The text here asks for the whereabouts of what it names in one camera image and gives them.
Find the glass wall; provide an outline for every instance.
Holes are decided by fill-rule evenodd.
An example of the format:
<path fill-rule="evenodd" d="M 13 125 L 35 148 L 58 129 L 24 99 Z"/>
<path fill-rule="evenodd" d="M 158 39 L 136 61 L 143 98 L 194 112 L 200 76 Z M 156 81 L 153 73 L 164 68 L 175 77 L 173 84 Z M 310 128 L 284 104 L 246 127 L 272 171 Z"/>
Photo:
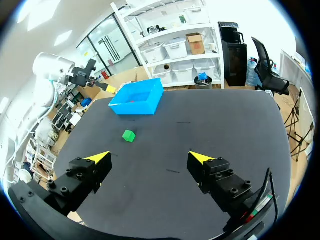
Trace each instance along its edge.
<path fill-rule="evenodd" d="M 94 72 L 97 78 L 102 77 L 102 72 L 112 76 L 139 66 L 114 15 L 100 23 L 77 49 L 86 61 L 90 58 L 97 61 Z"/>

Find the coffee machine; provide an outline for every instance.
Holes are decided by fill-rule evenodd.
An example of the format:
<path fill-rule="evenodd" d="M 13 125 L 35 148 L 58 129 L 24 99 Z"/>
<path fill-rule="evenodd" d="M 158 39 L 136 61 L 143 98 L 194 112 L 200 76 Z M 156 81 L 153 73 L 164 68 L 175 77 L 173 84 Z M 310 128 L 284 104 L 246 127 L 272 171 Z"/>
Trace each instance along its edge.
<path fill-rule="evenodd" d="M 247 78 L 247 45 L 235 22 L 218 22 L 223 58 L 224 77 L 230 87 L 245 86 Z"/>

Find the plastic container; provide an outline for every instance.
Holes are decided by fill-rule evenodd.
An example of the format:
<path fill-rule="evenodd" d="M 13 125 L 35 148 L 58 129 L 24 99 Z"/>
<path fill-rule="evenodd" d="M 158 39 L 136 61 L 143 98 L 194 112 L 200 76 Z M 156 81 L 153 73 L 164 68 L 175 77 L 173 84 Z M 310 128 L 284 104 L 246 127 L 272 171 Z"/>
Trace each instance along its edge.
<path fill-rule="evenodd" d="M 199 77 L 194 79 L 195 89 L 212 89 L 212 78 L 208 76 L 207 84 L 199 82 Z"/>
<path fill-rule="evenodd" d="M 207 7 L 196 6 L 185 8 L 184 13 L 187 16 L 188 24 L 208 24 L 210 23 Z"/>
<path fill-rule="evenodd" d="M 175 73 L 178 82 L 191 82 L 193 79 L 193 68 L 194 64 L 192 61 L 180 61 L 173 65 L 172 71 Z"/>
<path fill-rule="evenodd" d="M 251 57 L 246 67 L 245 85 L 255 87 L 260 82 L 258 74 L 255 72 L 256 66 L 257 63 L 254 61 L 254 58 Z"/>
<path fill-rule="evenodd" d="M 141 53 L 150 64 L 163 61 L 167 56 L 166 49 L 163 45 L 163 43 L 156 43 L 155 45 L 146 46 L 141 49 Z"/>
<path fill-rule="evenodd" d="M 171 59 L 181 59 L 188 56 L 185 37 L 177 37 L 167 41 L 163 46 Z"/>
<path fill-rule="evenodd" d="M 124 85 L 109 103 L 117 115 L 154 115 L 164 93 L 160 78 Z"/>
<path fill-rule="evenodd" d="M 173 81 L 173 77 L 172 77 L 172 69 L 169 68 L 168 70 L 165 69 L 165 65 L 159 65 L 155 68 L 152 76 L 154 78 L 161 78 L 161 83 L 162 85 L 164 84 L 170 84 Z"/>
<path fill-rule="evenodd" d="M 196 69 L 198 75 L 201 73 L 206 73 L 208 77 L 215 78 L 215 63 L 211 58 L 207 59 L 196 59 L 193 62 L 194 68 Z"/>

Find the green cube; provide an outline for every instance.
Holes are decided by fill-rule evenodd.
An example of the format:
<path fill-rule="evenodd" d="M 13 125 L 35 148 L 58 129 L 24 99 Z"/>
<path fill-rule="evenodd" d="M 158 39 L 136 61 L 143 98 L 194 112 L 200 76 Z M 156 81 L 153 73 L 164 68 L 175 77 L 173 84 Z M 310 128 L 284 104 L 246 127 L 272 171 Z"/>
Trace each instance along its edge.
<path fill-rule="evenodd" d="M 135 133 L 130 130 L 125 130 L 124 134 L 122 135 L 123 139 L 126 140 L 127 142 L 132 143 L 135 140 Z"/>

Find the black table surface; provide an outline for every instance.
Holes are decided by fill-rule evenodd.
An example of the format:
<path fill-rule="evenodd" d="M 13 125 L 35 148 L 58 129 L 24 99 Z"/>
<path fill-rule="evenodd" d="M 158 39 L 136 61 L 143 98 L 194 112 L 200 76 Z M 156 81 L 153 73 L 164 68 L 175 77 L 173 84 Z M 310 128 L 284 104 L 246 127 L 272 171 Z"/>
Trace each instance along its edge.
<path fill-rule="evenodd" d="M 190 149 L 225 158 L 239 177 L 252 182 L 253 192 L 262 186 L 270 167 L 283 213 L 290 187 L 290 146 L 269 94 L 238 89 L 167 91 L 155 115 L 116 115 L 110 101 L 100 99 L 91 106 L 54 166 L 59 177 L 76 157 L 112 153 L 110 174 L 77 211 L 88 227 L 139 238 L 207 240 L 223 233 L 230 217 L 202 194 L 188 172 Z M 133 143 L 122 138 L 125 130 L 136 134 Z M 272 207 L 265 229 L 274 217 Z"/>

